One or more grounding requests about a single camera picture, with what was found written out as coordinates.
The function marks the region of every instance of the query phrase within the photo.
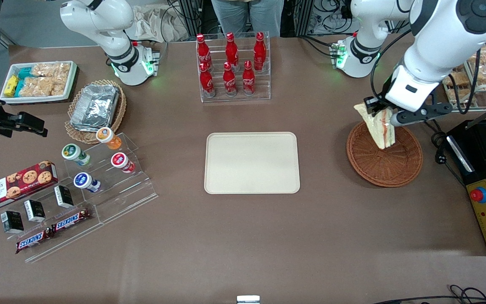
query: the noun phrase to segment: person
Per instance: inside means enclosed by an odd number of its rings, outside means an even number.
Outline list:
[[[211,0],[224,33],[243,33],[250,15],[253,31],[280,36],[284,0]]]

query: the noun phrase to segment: beige tray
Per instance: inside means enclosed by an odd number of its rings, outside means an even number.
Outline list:
[[[209,194],[299,191],[297,139],[290,132],[211,133],[204,189]]]

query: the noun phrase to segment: aluminum foil container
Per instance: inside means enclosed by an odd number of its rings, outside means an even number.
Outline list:
[[[118,98],[119,89],[113,85],[87,85],[76,103],[71,125],[86,132],[111,127]]]

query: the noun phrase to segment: coca-cola bottle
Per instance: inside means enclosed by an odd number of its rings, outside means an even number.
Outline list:
[[[200,63],[205,63],[208,70],[211,71],[213,69],[213,64],[211,63],[211,52],[205,42],[204,35],[202,35],[201,33],[196,35],[196,41],[198,41],[198,59]]]
[[[226,90],[226,95],[233,97],[238,94],[238,89],[235,87],[235,74],[232,71],[232,65],[230,62],[224,62],[224,90]]]
[[[263,71],[266,62],[266,44],[264,43],[264,33],[256,33],[256,43],[254,44],[254,69],[257,72]]]
[[[239,71],[239,54],[238,46],[234,42],[234,33],[226,34],[226,60],[231,64],[232,71]]]
[[[245,71],[243,71],[243,92],[247,96],[254,94],[254,71],[250,60],[245,61]]]
[[[213,78],[208,72],[208,66],[205,63],[200,63],[200,84],[204,90],[205,98],[215,97],[216,90],[213,86]]]

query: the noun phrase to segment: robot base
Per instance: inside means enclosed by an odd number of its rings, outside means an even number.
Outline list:
[[[126,85],[139,85],[146,81],[149,77],[154,76],[156,71],[156,65],[151,64],[150,61],[153,57],[148,58],[147,54],[151,53],[150,48],[144,46],[135,46],[138,50],[138,61],[131,67],[128,72],[118,71],[112,64],[113,70],[116,76]]]
[[[345,62],[343,67],[338,68],[350,77],[362,78],[370,74],[370,71],[373,69],[373,65],[378,59],[378,56],[374,57],[374,59],[367,63],[361,63],[359,58],[355,57],[351,51],[350,45],[353,40],[353,37],[348,37],[344,40],[344,45],[346,46]]]

